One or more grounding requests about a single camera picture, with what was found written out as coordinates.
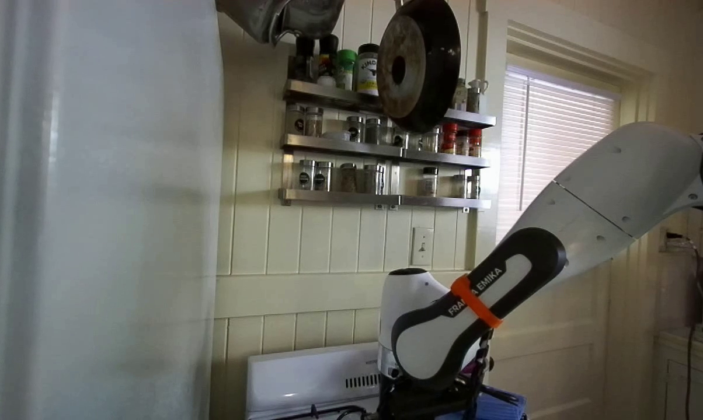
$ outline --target refrigerator door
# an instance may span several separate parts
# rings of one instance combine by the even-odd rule
[[[0,420],[208,415],[213,0],[0,0]]]

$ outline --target wall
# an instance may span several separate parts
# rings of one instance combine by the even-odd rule
[[[450,0],[464,44],[463,74],[491,80],[486,107],[499,115],[506,27],[518,23],[630,67],[643,87],[640,118],[692,125],[686,59],[697,4],[676,0]],[[391,2],[347,0],[344,47],[377,39]],[[290,47],[259,47],[227,16],[224,202],[215,320],[213,418],[243,415],[243,359],[255,353],[373,341],[384,270],[409,265],[414,227],[435,227],[435,272],[456,277],[493,248],[493,213],[279,205],[282,87]],[[486,153],[498,159],[498,130]],[[486,171],[486,196],[498,166]],[[697,217],[662,228],[695,234]],[[661,255],[661,228],[614,262],[528,300],[494,341],[491,382],[520,392],[532,418],[643,418],[650,403],[653,332],[686,320],[686,258]]]

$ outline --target window blinds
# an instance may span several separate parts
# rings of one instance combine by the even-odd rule
[[[508,67],[498,237],[570,161],[614,129],[614,115],[611,96]]]

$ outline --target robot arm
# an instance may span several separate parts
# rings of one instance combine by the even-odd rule
[[[380,415],[404,418],[422,395],[457,392],[463,366],[499,318],[547,283],[620,251],[682,208],[703,208],[703,138],[633,123],[570,164],[450,290],[424,270],[389,272],[377,335]]]

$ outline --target frying pan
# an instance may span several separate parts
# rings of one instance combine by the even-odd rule
[[[460,31],[446,0],[409,0],[388,23],[377,52],[377,98],[404,130],[440,123],[460,74]]]

